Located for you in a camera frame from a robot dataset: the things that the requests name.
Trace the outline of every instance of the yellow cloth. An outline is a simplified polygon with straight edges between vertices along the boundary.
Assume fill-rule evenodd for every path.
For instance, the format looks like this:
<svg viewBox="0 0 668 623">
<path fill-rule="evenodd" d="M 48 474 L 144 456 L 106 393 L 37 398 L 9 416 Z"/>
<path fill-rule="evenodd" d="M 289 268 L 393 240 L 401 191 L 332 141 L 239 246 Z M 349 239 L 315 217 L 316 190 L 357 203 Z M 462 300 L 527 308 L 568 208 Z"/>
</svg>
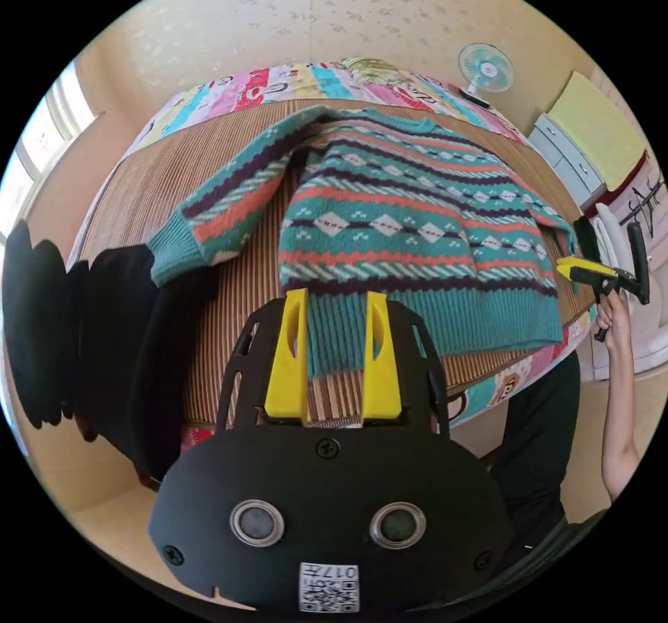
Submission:
<svg viewBox="0 0 668 623">
<path fill-rule="evenodd" d="M 611 192 L 626 180 L 645 150 L 624 114 L 578 72 L 572 73 L 548 115 L 582 150 Z"/>
</svg>

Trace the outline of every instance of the fan stand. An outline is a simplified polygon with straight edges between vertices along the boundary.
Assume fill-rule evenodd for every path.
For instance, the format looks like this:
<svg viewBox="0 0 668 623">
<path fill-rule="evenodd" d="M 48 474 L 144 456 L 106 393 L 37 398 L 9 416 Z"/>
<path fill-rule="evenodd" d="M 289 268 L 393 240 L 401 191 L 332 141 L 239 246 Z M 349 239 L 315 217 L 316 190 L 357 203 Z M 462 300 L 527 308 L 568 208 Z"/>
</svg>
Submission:
<svg viewBox="0 0 668 623">
<path fill-rule="evenodd" d="M 481 106 L 482 108 L 489 108 L 490 103 L 487 102 L 485 99 L 482 99 L 481 97 L 478 97 L 476 93 L 476 87 L 471 83 L 465 90 L 462 90 L 461 88 L 457 88 L 459 90 L 460 96 L 462 96 L 464 99 L 467 99 L 469 102 L 472 102 L 473 104 L 476 104 L 477 106 Z"/>
</svg>

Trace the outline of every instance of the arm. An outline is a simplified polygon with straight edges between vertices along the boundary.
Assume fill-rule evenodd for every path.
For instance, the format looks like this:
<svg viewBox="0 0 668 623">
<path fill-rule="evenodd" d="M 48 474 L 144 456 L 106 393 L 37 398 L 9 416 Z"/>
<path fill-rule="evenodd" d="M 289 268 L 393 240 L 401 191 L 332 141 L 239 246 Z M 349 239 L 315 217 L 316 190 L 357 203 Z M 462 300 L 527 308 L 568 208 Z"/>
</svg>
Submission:
<svg viewBox="0 0 668 623">
<path fill-rule="evenodd" d="M 624 295 L 601 297 L 598 325 L 607 328 L 605 346 L 610 354 L 610 390 L 603 430 L 603 483 L 614 500 L 633 476 L 640 456 L 633 439 L 635 401 L 631 328 Z"/>
</svg>

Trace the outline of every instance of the bamboo mat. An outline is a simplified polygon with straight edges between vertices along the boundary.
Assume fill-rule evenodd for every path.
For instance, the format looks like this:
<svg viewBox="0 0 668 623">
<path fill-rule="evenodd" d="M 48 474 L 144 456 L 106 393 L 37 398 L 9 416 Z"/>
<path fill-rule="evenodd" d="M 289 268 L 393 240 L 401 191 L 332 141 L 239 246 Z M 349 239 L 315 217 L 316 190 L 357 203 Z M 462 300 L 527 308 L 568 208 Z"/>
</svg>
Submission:
<svg viewBox="0 0 668 623">
<path fill-rule="evenodd" d="M 88 229 L 75 252 L 93 260 L 101 251 L 146 242 L 168 219 L 176 205 L 205 183 L 267 127 L 295 111 L 322 105 L 321 99 L 297 99 L 254 106 L 201 122 L 161 139 L 127 157 L 100 196 Z M 431 118 L 495 152 L 529 187 L 548 201 L 568 222 L 580 211 L 550 166 L 533 149 L 467 122 L 427 111 L 367 102 L 329 99 L 331 108 L 375 108 L 398 118 Z M 283 214 L 296 186 L 299 167 L 289 165 L 285 178 L 267 207 L 244 251 L 218 267 L 218 298 L 202 316 L 198 344 L 184 390 L 186 420 L 209 428 L 216 420 L 223 368 L 251 312 L 279 296 L 278 237 Z M 543 229 L 554 264 L 561 256 L 556 237 Z M 575 294 L 571 283 L 555 273 L 562 325 L 592 304 L 589 288 Z M 524 358 L 527 350 L 473 353 L 443 358 L 448 389 L 455 394 Z M 310 420 L 338 426 L 358 418 L 362 397 L 360 371 L 345 371 L 312 380 Z M 233 419 L 233 408 L 228 422 Z"/>
</svg>

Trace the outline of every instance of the window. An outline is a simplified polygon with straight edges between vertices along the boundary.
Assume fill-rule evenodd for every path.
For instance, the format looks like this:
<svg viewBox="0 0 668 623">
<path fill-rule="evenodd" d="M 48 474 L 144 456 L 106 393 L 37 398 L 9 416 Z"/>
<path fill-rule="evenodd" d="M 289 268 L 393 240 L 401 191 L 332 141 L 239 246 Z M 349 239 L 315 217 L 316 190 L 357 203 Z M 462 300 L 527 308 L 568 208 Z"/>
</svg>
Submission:
<svg viewBox="0 0 668 623">
<path fill-rule="evenodd" d="M 3 172 L 0 245 L 4 245 L 26 201 L 36 194 L 70 143 L 94 119 L 71 62 L 38 104 Z"/>
<path fill-rule="evenodd" d="M 14 151 L 9 159 L 2 184 L 0 184 L 0 234 L 3 236 L 2 242 L 6 240 L 14 227 L 16 215 L 32 186 L 33 179 L 21 164 L 16 151 Z"/>
</svg>

